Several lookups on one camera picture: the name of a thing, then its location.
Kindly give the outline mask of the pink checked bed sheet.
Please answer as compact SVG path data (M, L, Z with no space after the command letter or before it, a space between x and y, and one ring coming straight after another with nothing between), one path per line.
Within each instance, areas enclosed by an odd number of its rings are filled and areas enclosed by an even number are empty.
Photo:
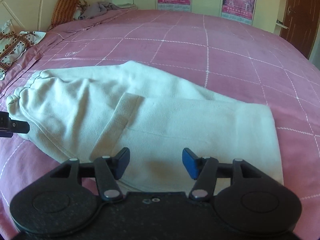
M319 239L319 70L281 37L215 16L111 11L57 26L1 81L1 110L33 72L137 61L225 96L268 105L284 184L302 202L295 232Z

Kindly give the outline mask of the lavender crumpled blanket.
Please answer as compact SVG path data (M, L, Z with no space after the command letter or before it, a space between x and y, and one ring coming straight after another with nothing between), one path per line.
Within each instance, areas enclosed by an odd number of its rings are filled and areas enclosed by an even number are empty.
M135 4L115 5L107 1L94 2L93 4L85 7L84 11L80 14L78 19L86 20L90 18L95 18L103 14L106 14L110 10L120 10L120 9L137 9L137 6Z

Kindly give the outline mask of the white pants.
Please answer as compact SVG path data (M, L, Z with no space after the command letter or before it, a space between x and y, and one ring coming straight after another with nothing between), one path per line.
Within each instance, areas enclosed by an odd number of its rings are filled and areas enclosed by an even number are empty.
M24 135L58 162L92 162L129 148L121 185L138 191L189 191L182 151L222 163L244 159L283 182L269 107L207 90L129 61L115 66L35 72L6 99Z

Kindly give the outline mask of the white patterned pillow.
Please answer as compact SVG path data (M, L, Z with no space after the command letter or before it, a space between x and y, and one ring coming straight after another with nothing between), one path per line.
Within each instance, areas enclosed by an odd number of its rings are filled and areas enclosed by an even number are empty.
M11 20L1 26L1 81L12 64L19 59L26 50L40 43L46 33L41 31L21 31L17 33Z

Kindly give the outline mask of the orange striped pillow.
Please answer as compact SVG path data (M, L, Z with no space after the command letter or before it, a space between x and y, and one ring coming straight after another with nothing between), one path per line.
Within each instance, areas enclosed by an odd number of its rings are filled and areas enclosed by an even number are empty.
M57 0L49 29L77 20L83 12L81 0Z

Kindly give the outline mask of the brown wooden door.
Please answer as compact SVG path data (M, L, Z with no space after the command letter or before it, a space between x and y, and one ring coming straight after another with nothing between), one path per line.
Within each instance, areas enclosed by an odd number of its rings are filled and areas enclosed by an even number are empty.
M319 26L319 0L287 0L283 24L280 36L309 59Z

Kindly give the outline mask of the purple poster right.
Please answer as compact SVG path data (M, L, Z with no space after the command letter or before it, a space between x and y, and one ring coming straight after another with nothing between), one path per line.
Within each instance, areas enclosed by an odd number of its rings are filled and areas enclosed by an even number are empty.
M252 25L254 10L255 0L222 0L221 17Z

